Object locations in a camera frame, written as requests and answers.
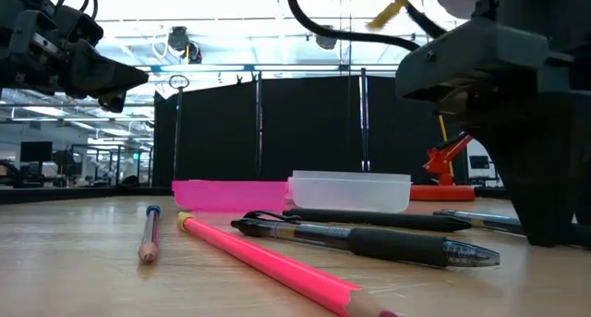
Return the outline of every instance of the black partition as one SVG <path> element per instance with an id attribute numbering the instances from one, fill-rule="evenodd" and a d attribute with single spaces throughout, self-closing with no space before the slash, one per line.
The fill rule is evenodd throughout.
<path id="1" fill-rule="evenodd" d="M 361 171 L 359 77 L 262 81 L 261 179 Z"/>
<path id="2" fill-rule="evenodd" d="M 368 77 L 368 157 L 371 172 L 411 175 L 424 183 L 430 176 L 422 169 L 427 150 L 443 141 L 440 122 L 431 103 L 398 99 L 394 78 Z M 460 132 L 445 121 L 448 137 Z M 453 161 L 457 184 L 467 184 L 465 152 Z"/>
<path id="3" fill-rule="evenodd" d="M 183 94 L 178 179 L 258 179 L 256 96 L 255 82 Z"/>
<path id="4" fill-rule="evenodd" d="M 164 99 L 154 94 L 154 155 L 152 186 L 172 187 L 175 163 L 177 95 Z"/>

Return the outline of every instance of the pencil eraser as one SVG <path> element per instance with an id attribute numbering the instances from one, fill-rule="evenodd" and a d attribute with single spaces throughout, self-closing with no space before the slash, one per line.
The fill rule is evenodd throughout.
<path id="1" fill-rule="evenodd" d="M 156 212 L 158 215 L 160 215 L 160 206 L 156 206 L 156 205 L 150 205 L 148 206 L 148 208 L 146 209 L 146 215 L 149 215 L 150 212 Z"/>
<path id="2" fill-rule="evenodd" d="M 193 218 L 193 215 L 191 213 L 187 213 L 187 212 L 179 212 L 178 213 L 178 218 L 176 219 L 176 227 L 178 228 L 178 230 L 188 233 L 188 231 L 185 229 L 185 220 L 187 220 L 189 218 L 190 219 Z"/>

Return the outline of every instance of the translucent container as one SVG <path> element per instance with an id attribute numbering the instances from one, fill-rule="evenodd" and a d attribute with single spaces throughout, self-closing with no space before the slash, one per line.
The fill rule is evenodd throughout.
<path id="1" fill-rule="evenodd" d="M 297 207 L 399 213 L 408 208 L 408 175 L 294 172 L 289 190 Z"/>

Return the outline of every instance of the desk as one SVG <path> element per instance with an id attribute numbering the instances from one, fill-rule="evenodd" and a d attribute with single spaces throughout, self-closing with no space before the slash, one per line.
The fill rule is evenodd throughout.
<path id="1" fill-rule="evenodd" d="M 150 204 L 163 207 L 157 266 L 137 251 Z M 507 201 L 414 202 L 410 211 L 459 207 L 513 214 Z M 332 316 L 214 247 L 176 229 L 170 197 L 0 206 L 2 317 Z M 237 214 L 201 219 L 235 232 Z M 525 238 L 470 229 L 452 238 L 501 253 L 501 266 L 440 270 L 249 238 L 355 282 L 401 316 L 589 316 L 591 252 L 530 247 Z"/>

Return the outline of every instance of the pink plastic tray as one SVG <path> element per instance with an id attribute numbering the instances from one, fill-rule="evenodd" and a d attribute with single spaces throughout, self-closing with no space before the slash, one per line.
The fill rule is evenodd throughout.
<path id="1" fill-rule="evenodd" d="M 175 201 L 190 211 L 282 211 L 285 182 L 174 181 Z"/>

